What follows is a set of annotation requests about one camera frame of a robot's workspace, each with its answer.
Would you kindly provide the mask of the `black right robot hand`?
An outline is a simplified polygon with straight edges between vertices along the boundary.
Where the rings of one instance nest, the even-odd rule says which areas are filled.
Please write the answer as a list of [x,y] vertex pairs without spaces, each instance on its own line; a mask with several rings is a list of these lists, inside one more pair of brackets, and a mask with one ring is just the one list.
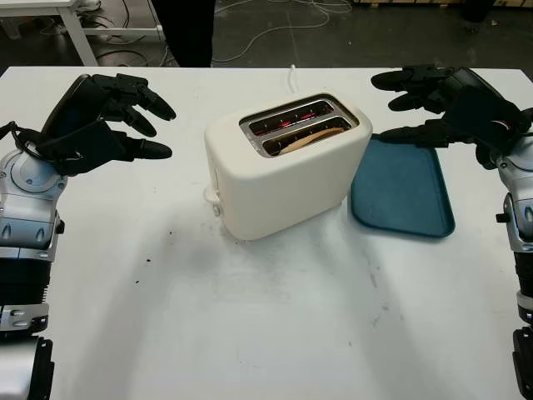
[[507,154],[528,130],[522,111],[466,67],[407,66],[379,73],[371,78],[371,84],[380,90],[402,93],[388,104],[394,112],[422,108],[441,115],[417,127],[382,132],[379,138],[385,143],[421,148],[474,143]]

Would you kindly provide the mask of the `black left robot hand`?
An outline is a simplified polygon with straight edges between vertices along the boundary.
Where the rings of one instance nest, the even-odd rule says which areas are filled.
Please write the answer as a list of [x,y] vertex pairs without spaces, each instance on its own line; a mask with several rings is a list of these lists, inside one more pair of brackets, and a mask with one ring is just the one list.
[[153,142],[157,130],[136,107],[164,121],[177,116],[144,77],[83,74],[45,122],[39,152],[58,161],[99,163],[170,158],[172,150]]

